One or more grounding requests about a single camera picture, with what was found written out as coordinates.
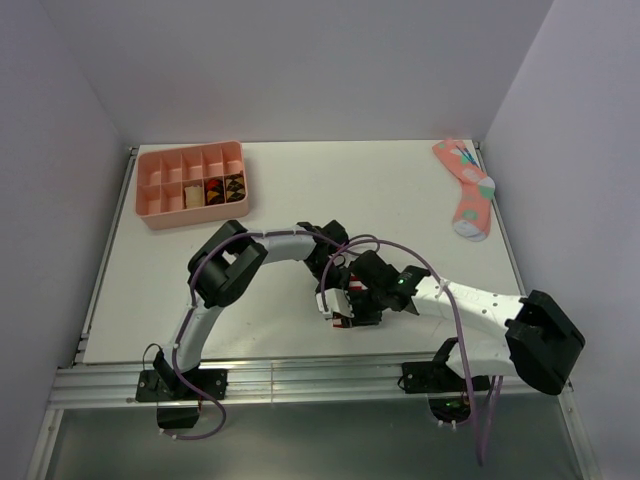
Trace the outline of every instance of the white wall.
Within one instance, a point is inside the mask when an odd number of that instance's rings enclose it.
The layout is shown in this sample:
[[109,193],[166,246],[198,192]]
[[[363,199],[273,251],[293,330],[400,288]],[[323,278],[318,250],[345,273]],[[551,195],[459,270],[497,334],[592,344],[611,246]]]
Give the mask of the white wall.
[[0,1],[0,477],[26,472],[75,352],[125,151],[34,0]]
[[132,143],[483,137],[551,0],[42,0]]
[[573,380],[607,479],[640,472],[640,4],[556,0],[486,139],[525,283],[587,339]]

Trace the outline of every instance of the sock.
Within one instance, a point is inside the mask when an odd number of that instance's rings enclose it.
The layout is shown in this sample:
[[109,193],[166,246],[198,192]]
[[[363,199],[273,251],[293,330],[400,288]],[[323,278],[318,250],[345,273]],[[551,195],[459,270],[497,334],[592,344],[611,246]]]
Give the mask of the sock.
[[468,240],[484,240],[491,230],[493,179],[476,166],[475,159],[460,141],[444,140],[433,147],[433,152],[461,182],[462,197],[453,217],[453,229]]

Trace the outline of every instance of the white platform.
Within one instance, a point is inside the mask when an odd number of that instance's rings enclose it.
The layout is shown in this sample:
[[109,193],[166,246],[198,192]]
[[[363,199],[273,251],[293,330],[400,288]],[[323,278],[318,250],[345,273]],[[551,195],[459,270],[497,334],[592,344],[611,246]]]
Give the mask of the white platform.
[[[491,234],[483,242],[469,242],[453,231],[460,190],[433,155],[434,143],[244,144],[251,212],[239,220],[250,228],[274,229],[336,219],[350,236],[372,233],[413,248],[447,278],[518,294],[495,213]],[[470,141],[467,146],[474,152]],[[142,146],[139,154],[171,147],[176,145]],[[139,362],[150,342],[170,340],[187,304],[187,262],[221,224],[151,231],[134,213],[135,183],[134,173],[96,303],[85,363]],[[416,264],[391,248],[381,254],[399,269]],[[377,327],[334,329],[317,311],[315,287],[303,264],[265,266],[218,320],[204,357],[432,352],[454,335],[448,322],[396,313],[385,313]],[[483,337],[472,329],[465,334]]]

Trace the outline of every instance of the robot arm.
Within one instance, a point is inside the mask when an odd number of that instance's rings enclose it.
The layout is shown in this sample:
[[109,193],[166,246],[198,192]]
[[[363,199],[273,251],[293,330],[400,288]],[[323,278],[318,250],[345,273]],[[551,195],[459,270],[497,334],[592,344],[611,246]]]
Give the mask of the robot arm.
[[[179,390],[174,367],[185,377],[195,378],[204,343],[224,308],[244,293],[260,266],[277,261],[303,261],[320,280],[329,256],[348,241],[344,229],[333,221],[324,228],[301,223],[278,236],[266,232],[249,235],[239,222],[225,223],[194,255],[188,265],[192,282],[200,269],[195,290],[203,300],[184,331],[176,364],[169,365],[174,340],[156,358],[154,368],[171,391]],[[237,236],[238,240],[230,241]],[[317,237],[329,238],[333,245]],[[226,247],[211,256],[214,249]],[[211,258],[201,267],[201,263]],[[366,289],[350,290],[351,274]],[[467,356],[475,376],[519,376],[527,384],[548,394],[559,394],[582,348],[584,337],[547,294],[533,291],[529,297],[500,295],[453,282],[437,282],[431,273],[415,266],[398,272],[376,252],[359,255],[349,267],[332,265],[326,277],[327,308],[318,300],[325,318],[342,322],[341,326],[379,323],[382,312],[390,308],[416,315],[453,319],[451,302],[443,294],[444,284],[456,299],[465,327],[487,333],[491,340],[467,345]],[[456,339],[445,342],[436,355],[433,377],[464,378]]]

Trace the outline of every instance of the compartment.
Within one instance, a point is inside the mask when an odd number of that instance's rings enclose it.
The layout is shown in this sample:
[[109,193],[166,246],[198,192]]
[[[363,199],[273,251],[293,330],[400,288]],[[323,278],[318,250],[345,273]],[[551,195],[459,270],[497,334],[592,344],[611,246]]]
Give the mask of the compartment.
[[182,151],[182,173],[183,181],[198,180],[202,174],[202,151],[201,149],[185,149]]
[[238,142],[226,142],[221,144],[221,150],[225,175],[241,173],[244,169],[242,145]]
[[[192,204],[191,206],[189,205],[190,202],[187,201],[187,191],[185,190],[186,188],[193,188],[193,187],[198,187],[200,190],[200,200],[199,202]],[[204,184],[202,179],[200,180],[189,180],[186,182],[182,182],[181,185],[181,195],[182,198],[184,200],[184,206],[186,210],[192,210],[194,208],[198,208],[198,207],[204,207]]]
[[136,213],[138,215],[155,215],[161,212],[160,185],[138,185],[136,192]]
[[220,145],[206,145],[202,147],[204,177],[221,177],[224,175],[222,148]]
[[234,173],[224,177],[224,198],[227,203],[240,202],[247,196],[244,173]]
[[222,205],[225,203],[224,177],[205,178],[204,202],[206,206]]
[[142,155],[138,159],[138,185],[160,185],[160,181],[160,155]]
[[184,210],[184,198],[182,195],[182,183],[168,183],[161,188],[161,210],[162,212],[179,212]]
[[162,183],[175,183],[182,181],[183,165],[180,152],[168,151],[160,158],[160,172]]

